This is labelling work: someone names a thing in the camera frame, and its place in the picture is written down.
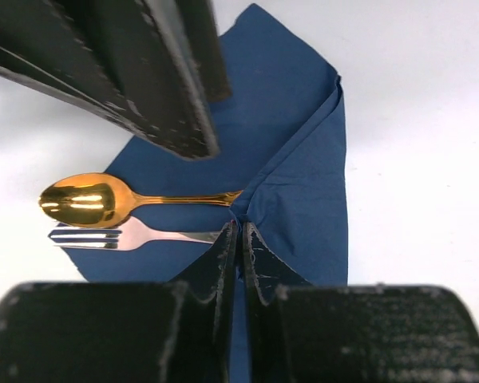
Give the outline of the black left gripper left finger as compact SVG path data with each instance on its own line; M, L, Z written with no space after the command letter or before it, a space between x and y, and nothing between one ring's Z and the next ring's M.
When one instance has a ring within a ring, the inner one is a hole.
M0 382L226 382L238 227L175 278L25 282L0 301Z

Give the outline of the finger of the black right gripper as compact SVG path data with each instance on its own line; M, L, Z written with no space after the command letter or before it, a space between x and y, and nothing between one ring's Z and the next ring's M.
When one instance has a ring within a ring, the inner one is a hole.
M180 157L219 153L176 1L0 1L0 76Z
M200 81L208 101L218 102L232 95L212 2L176 1Z

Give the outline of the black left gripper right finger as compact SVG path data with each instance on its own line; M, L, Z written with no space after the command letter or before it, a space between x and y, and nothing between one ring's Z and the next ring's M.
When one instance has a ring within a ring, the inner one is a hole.
M439 286L314 286L243 227L254 382L479 382L479 333Z

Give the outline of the silver fork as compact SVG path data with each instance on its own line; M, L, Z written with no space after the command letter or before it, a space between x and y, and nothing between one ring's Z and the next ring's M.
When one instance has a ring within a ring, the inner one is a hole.
M133 251L152 241L210 244L214 243L219 236L219 231L159 231L148 227L135 217L129 218L114 228L92 229L60 226L49 234L49 238L57 247L111 251Z

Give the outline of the dark blue paper napkin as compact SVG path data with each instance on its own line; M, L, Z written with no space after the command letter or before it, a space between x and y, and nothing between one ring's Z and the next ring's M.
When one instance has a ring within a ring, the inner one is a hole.
M228 208L146 207L140 217L169 231L238 227L229 379L251 379L243 227L314 286L347 282L345 111L334 67L266 10L250 5L220 39L236 88L214 104L223 144L215 159L185 162L130 140L109 171L139 192L183 195L240 189ZM71 250L85 283L165 283L211 246L151 242L133 251Z

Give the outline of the gold spoon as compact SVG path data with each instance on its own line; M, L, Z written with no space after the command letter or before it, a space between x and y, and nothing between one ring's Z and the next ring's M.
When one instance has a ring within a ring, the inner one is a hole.
M240 191L215 195L149 196L134 192L116 176L91 172L70 176L50 185L38 197L38 206L50 218L73 227L112 228L144 205L204 204L229 207Z

